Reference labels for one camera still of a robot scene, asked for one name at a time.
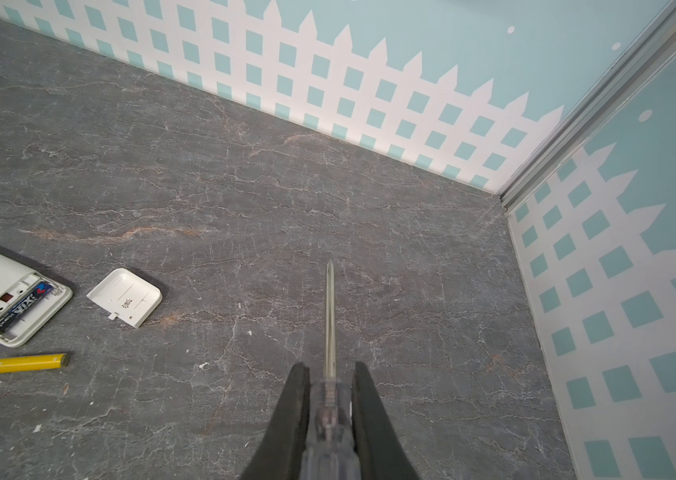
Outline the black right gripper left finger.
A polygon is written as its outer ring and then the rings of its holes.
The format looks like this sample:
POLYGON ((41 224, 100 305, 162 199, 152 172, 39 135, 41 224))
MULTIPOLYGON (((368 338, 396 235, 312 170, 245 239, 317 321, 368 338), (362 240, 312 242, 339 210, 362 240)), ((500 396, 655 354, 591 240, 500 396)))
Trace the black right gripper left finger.
POLYGON ((294 364, 265 434, 243 473, 248 480, 298 480, 310 414, 310 369, 294 364))

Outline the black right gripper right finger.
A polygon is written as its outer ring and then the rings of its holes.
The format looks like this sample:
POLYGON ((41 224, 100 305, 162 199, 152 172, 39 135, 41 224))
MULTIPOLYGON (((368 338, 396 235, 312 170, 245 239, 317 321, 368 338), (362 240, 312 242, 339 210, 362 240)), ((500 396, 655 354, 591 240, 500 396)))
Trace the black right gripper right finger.
POLYGON ((352 380, 353 433, 361 478, 419 479, 394 430, 367 365, 355 364, 352 380))

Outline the clear handle screwdriver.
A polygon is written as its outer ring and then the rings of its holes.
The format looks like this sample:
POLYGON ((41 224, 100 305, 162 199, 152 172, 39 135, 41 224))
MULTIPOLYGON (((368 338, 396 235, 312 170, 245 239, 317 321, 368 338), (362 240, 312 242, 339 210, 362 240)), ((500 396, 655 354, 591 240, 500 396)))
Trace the clear handle screwdriver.
POLYGON ((337 370, 334 264, 326 267, 323 378, 310 392, 310 416, 302 457, 302 479, 359 479, 360 460, 352 425, 352 391, 337 370))

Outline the small remote battery cover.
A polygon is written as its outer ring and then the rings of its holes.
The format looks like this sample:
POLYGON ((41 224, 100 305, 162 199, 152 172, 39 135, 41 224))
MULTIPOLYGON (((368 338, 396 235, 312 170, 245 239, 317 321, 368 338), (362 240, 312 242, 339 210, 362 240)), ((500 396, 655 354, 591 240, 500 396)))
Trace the small remote battery cover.
POLYGON ((161 290, 125 268, 109 273, 87 298, 103 308, 110 320, 139 328, 161 303, 161 290))

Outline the yellow battery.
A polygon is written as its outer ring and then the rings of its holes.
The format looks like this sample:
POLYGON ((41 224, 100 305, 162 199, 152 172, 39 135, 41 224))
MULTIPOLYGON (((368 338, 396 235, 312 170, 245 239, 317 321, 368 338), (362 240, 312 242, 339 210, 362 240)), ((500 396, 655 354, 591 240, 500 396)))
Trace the yellow battery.
POLYGON ((29 355, 0 359, 0 374, 60 369, 68 365, 68 353, 29 355))

